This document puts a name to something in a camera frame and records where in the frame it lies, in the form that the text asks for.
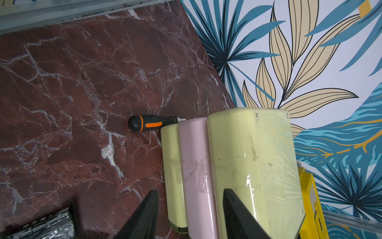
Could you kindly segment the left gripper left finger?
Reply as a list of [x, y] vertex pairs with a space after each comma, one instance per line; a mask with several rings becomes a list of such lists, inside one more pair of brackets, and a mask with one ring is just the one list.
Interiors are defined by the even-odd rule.
[[158, 191], [151, 190], [114, 239], [154, 239], [158, 209]]

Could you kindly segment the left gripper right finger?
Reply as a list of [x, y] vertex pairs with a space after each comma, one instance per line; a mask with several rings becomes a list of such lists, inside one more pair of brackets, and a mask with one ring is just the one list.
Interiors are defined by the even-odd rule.
[[228, 239], [270, 239], [232, 189], [224, 190], [223, 209]]

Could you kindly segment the black cookie packet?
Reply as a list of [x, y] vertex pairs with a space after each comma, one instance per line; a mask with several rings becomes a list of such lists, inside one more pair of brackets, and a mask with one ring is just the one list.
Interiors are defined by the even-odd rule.
[[13, 230], [1, 232], [2, 239], [73, 239], [79, 234], [75, 203]]

